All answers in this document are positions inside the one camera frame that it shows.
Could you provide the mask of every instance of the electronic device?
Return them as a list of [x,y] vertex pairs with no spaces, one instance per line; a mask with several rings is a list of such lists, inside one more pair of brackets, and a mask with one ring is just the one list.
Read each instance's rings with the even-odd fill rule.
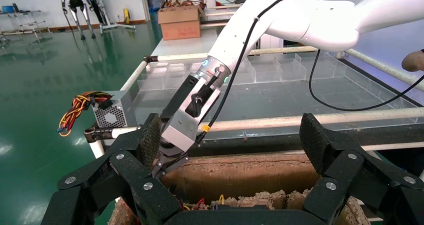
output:
[[101,109],[96,104],[92,107],[99,128],[125,128],[137,126],[129,91],[107,91],[112,95],[113,104]]

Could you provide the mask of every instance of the humanoid robot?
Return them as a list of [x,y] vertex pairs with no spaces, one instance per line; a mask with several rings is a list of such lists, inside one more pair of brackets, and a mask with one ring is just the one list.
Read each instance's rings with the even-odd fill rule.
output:
[[[87,3],[90,5],[90,10],[93,10],[93,6],[90,0],[86,0]],[[85,21],[87,22],[88,28],[90,29],[91,32],[91,38],[95,39],[96,35],[94,34],[92,25],[90,23],[90,17],[89,17],[89,13],[87,12],[87,5],[82,1],[82,0],[69,0],[69,10],[70,13],[72,14],[73,20],[76,23],[76,27],[78,28],[79,33],[81,34],[81,40],[85,40],[86,36],[84,36],[83,34],[83,30],[81,28],[80,22],[78,21],[78,16],[77,16],[77,8],[79,7],[79,9],[81,10],[82,14],[84,15]],[[62,0],[62,9],[63,9],[63,13],[68,14],[68,10],[65,7],[65,0]]]

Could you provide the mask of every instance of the yellow object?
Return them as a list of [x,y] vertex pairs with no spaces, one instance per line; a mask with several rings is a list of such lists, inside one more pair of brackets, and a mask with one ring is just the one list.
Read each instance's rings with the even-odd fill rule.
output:
[[203,131],[209,133],[209,130],[211,130],[211,127],[210,126],[208,126],[208,125],[204,125],[203,126]]
[[219,200],[218,200],[218,202],[221,202],[222,201],[222,205],[224,205],[224,194],[221,194],[221,196],[219,196]]
[[128,9],[126,8],[123,9],[123,17],[124,17],[123,22],[125,24],[130,24],[130,11],[128,11]]

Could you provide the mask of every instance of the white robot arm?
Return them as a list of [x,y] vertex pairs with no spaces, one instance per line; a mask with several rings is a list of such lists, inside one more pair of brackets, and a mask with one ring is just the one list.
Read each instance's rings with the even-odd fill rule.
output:
[[[247,0],[222,30],[209,56],[235,66],[254,18],[276,0]],[[424,0],[283,0],[256,24],[245,56],[263,34],[330,52],[351,49],[360,34],[424,18]]]
[[[198,124],[236,67],[254,19],[275,1],[247,0],[232,16],[200,69],[188,76],[163,110],[162,138],[166,143],[183,152],[192,146]],[[283,0],[256,23],[243,59],[263,34],[340,52],[352,48],[361,34],[421,19],[424,0],[363,0],[356,5],[349,1]]]

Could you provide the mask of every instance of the cable connector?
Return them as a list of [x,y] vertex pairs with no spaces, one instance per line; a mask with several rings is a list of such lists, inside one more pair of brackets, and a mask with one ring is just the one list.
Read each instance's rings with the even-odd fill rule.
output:
[[112,106],[114,103],[111,101],[110,98],[108,98],[107,100],[105,100],[104,102],[100,103],[98,105],[98,107],[102,110],[105,110],[107,108],[109,108],[110,106]]
[[211,130],[211,127],[210,127],[210,126],[208,126],[208,125],[204,125],[204,126],[202,127],[202,129],[203,129],[203,131],[205,131],[206,133],[209,133],[209,130]]
[[202,140],[205,138],[205,136],[206,136],[206,134],[207,134],[207,132],[206,131],[202,131],[201,133],[199,133],[197,136],[196,136],[196,141],[194,142],[194,144],[196,145],[196,146],[198,146],[198,147],[200,147],[200,143],[202,142]]
[[59,127],[59,128],[56,130],[56,132],[61,133],[61,132],[63,132],[64,130],[65,130],[65,128],[63,128],[63,127]]

